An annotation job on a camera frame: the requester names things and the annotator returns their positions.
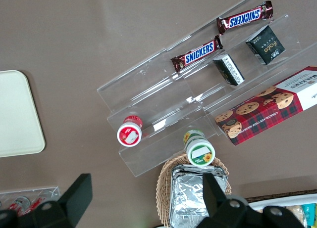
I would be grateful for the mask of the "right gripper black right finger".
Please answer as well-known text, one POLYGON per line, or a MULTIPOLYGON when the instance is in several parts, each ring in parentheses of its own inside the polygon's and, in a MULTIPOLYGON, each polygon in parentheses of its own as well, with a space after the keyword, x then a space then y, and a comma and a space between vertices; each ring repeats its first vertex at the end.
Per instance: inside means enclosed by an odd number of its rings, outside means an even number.
POLYGON ((203 174, 203 199, 209 216, 199 228, 302 228, 286 208, 266 206, 259 213, 240 196, 227 196, 212 174, 203 174))

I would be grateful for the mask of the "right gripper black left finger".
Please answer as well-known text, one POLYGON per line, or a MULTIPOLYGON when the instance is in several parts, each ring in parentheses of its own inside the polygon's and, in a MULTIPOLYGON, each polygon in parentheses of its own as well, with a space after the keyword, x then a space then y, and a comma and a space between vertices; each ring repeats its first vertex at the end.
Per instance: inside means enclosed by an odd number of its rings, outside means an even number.
POLYGON ((81 174, 57 200, 45 201, 30 213, 18 216, 14 210, 1 210, 2 228, 74 228, 93 198, 91 174, 81 174))

